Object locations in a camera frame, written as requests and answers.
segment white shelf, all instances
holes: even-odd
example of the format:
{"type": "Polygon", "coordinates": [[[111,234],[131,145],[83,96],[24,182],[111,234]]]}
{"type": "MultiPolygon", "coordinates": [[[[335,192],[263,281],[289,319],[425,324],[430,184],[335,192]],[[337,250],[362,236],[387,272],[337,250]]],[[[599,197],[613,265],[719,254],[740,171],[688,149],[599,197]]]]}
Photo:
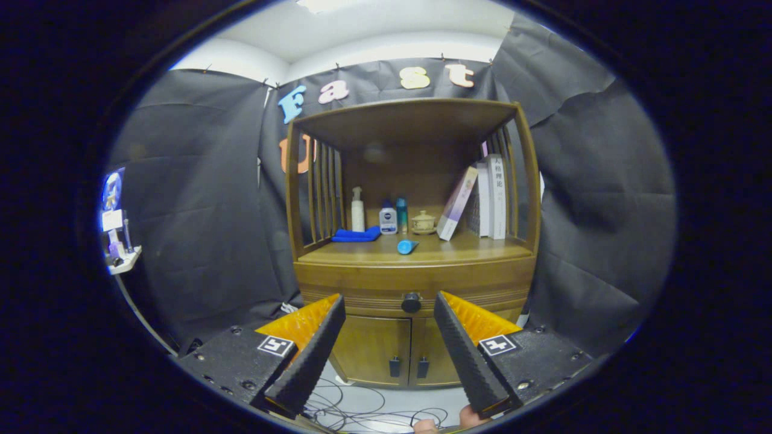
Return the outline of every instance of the white shelf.
{"type": "Polygon", "coordinates": [[[126,258],[124,259],[124,263],[120,264],[119,266],[107,266],[107,269],[110,271],[110,275],[114,276],[116,274],[126,273],[127,271],[134,268],[134,264],[137,263],[137,258],[140,257],[140,253],[142,253],[142,246],[136,246],[134,247],[134,251],[132,253],[128,253],[126,258]]]}

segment white spray bottle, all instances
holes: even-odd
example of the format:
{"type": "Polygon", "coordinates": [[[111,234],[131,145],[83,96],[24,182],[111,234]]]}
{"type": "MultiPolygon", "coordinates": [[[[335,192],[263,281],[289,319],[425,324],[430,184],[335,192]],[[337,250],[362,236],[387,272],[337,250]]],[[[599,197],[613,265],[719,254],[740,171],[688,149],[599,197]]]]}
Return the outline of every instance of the white spray bottle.
{"type": "Polygon", "coordinates": [[[354,187],[354,199],[351,200],[351,230],[364,232],[364,203],[359,197],[362,187],[354,187]]]}

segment blue cloth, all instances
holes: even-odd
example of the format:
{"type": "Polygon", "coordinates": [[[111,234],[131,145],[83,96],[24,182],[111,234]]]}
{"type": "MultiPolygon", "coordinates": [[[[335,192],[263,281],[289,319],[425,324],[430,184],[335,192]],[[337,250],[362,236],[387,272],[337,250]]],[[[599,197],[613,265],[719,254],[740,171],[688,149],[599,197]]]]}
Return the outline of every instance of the blue cloth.
{"type": "Polygon", "coordinates": [[[381,236],[381,228],[378,226],[373,226],[364,232],[338,229],[333,236],[333,242],[368,242],[375,241],[379,236],[381,236]]]}

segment wooden cabinet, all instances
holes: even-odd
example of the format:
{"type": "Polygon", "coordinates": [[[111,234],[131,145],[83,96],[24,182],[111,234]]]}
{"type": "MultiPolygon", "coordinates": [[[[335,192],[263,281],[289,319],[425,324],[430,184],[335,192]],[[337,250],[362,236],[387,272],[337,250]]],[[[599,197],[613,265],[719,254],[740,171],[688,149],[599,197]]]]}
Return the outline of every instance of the wooden cabinet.
{"type": "Polygon", "coordinates": [[[333,366],[346,381],[407,386],[410,320],[347,315],[333,348],[333,366]],[[398,375],[389,361],[397,358],[398,375]]]}
{"type": "Polygon", "coordinates": [[[540,182],[520,105],[439,98],[364,104],[295,119],[287,140],[287,222],[300,292],[307,303],[333,293],[345,297],[347,319],[331,358],[340,376],[387,387],[458,384],[433,319],[437,292],[513,319],[533,279],[540,182]],[[306,158],[304,174],[298,173],[301,141],[315,157],[306,158]],[[449,241],[400,234],[331,242],[337,229],[351,229],[351,189],[357,185],[363,188],[368,227],[377,224],[382,200],[397,196],[406,197],[409,218],[422,209],[438,218],[459,176],[482,157],[483,142],[504,160],[510,205],[505,239],[479,238],[461,221],[449,241]],[[516,167],[524,173],[516,174],[516,167]],[[523,202],[518,182],[525,185],[527,212],[517,207],[523,202]],[[400,255],[397,244],[406,238],[419,244],[400,255]],[[401,309],[409,293],[422,303],[412,314],[401,309]],[[400,362],[397,376],[389,369],[394,356],[400,362]],[[426,376],[418,375],[422,358],[428,362],[426,376]]]}

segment human finger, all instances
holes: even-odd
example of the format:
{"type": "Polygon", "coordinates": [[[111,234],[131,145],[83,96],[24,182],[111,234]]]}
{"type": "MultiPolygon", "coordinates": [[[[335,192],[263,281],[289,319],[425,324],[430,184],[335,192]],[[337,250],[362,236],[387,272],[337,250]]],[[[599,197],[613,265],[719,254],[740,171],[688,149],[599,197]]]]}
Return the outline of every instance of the human finger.
{"type": "Polygon", "coordinates": [[[415,434],[438,434],[439,430],[433,419],[421,419],[413,425],[413,432],[415,434]]]}
{"type": "Polygon", "coordinates": [[[472,410],[471,405],[467,405],[459,412],[459,425],[461,426],[461,429],[472,428],[473,426],[482,425],[491,420],[491,418],[481,419],[480,416],[472,410]]]}

